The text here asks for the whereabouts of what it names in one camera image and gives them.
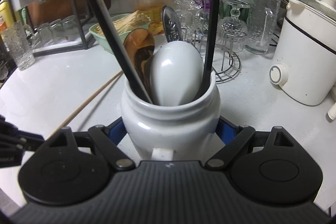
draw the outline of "black stripe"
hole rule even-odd
[[[293,22],[291,22],[287,17],[285,17],[286,21],[291,24],[295,29],[298,31],[302,32],[305,36],[309,37],[311,40],[315,41],[317,44],[328,50],[329,52],[332,52],[333,54],[336,55],[336,51],[333,50],[332,48],[328,47],[327,45],[323,44],[321,41],[317,40],[315,37],[312,37],[309,33],[305,32],[302,30],[300,27],[296,26]]]

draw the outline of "wooden spoon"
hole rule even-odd
[[[132,65],[151,97],[150,66],[155,48],[154,37],[148,30],[138,28],[126,36],[124,46]]]

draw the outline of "white pot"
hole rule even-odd
[[[202,160],[221,112],[216,75],[199,99],[180,106],[152,105],[132,92],[129,82],[121,98],[125,128],[144,160]]]
[[[317,105],[336,82],[336,11],[330,0],[288,1],[269,77],[293,99]]]

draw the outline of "yellow bottle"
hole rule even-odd
[[[18,12],[15,12],[15,17],[19,18]],[[13,24],[14,19],[11,16],[8,1],[0,0],[0,34]]]

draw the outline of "ridged black surface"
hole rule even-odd
[[[312,203],[288,208],[254,203],[223,173],[207,171],[198,161],[143,161],[133,171],[117,173],[87,202],[58,208],[29,203],[11,219],[22,224],[318,224],[329,217]]]

